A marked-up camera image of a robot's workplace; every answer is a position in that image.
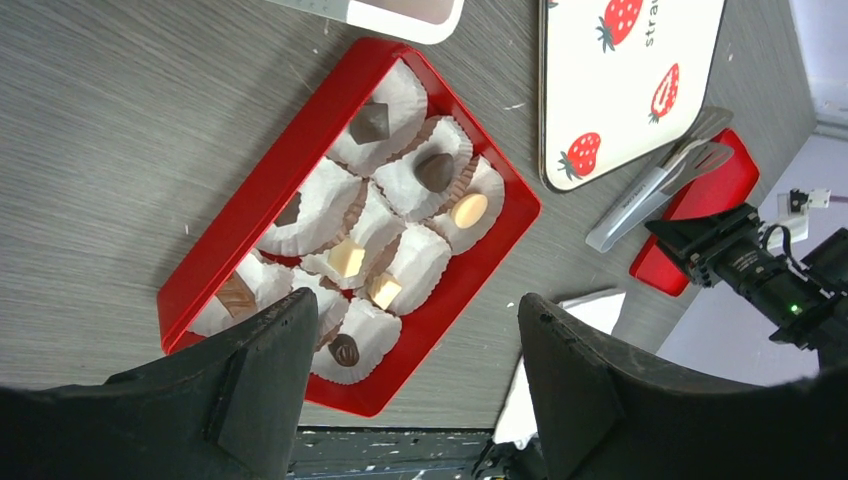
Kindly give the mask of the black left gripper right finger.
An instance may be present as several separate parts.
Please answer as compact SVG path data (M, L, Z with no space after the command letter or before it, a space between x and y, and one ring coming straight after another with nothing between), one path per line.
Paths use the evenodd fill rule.
M847 370L761 387L605 334L535 293L518 323L551 479L843 479Z

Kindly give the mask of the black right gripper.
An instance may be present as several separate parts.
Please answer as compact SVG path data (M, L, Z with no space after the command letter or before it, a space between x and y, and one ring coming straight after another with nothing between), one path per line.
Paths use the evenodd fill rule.
M743 203L711 216L652 220L645 227L690 283L713 287L725 280L736 287L762 260L760 225L758 210Z

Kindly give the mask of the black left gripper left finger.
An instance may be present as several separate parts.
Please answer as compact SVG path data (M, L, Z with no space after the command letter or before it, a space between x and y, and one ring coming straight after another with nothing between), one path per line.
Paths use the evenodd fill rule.
M94 386L1 391L5 479L281 479L317 340L299 289Z

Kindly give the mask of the red box lid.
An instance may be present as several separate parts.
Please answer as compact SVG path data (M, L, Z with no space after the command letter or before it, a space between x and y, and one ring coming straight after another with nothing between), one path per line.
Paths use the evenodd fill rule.
M748 199L760 179L760 170L747 147L731 128L714 140L731 147L733 155L715 171L693 180L670 201L662 218L681 220L713 215ZM631 264L630 275L669 296L680 296L690 284L687 277L657 246L652 235Z

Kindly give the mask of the metal tongs with grey handle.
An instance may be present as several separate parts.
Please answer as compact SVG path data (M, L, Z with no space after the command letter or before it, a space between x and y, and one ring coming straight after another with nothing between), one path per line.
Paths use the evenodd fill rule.
M703 108L670 154L640 174L589 231L585 243L600 253L609 251L684 186L724 165L734 149L714 138L729 126L733 117L734 113L727 108Z

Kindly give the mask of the swirled round dark chocolate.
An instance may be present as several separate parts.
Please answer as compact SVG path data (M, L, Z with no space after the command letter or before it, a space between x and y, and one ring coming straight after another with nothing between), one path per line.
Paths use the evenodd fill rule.
M356 340L339 333L327 346L333 360L340 366L352 368L360 361L360 352Z

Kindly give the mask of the white square chocolate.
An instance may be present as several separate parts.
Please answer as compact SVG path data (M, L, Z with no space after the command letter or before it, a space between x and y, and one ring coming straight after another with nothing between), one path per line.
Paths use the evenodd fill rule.
M388 310L402 290L403 286L399 281L391 274L384 272L372 280L368 287L368 296L376 306Z
M329 250L327 263L340 278L350 278L360 273L366 250L351 238L345 238Z

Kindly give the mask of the oval white chocolate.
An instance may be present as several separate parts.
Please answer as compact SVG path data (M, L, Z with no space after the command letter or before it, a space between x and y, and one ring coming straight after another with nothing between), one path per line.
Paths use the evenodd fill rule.
M482 193L467 194L454 204L450 217L457 228L469 229L481 220L488 204L488 197Z

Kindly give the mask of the dark chocolate piece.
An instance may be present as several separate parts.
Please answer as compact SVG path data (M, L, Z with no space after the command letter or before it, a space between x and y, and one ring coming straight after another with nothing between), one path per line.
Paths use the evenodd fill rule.
M382 102L364 104L349 123L348 131L357 145L388 140L391 135L388 104Z

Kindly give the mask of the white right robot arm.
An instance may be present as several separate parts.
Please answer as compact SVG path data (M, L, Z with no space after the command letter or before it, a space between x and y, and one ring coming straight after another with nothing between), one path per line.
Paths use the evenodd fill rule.
M846 229L797 260L788 228L765 224L747 203L645 226L689 283L702 288L726 283L775 325L771 342L814 350L825 368L846 363Z

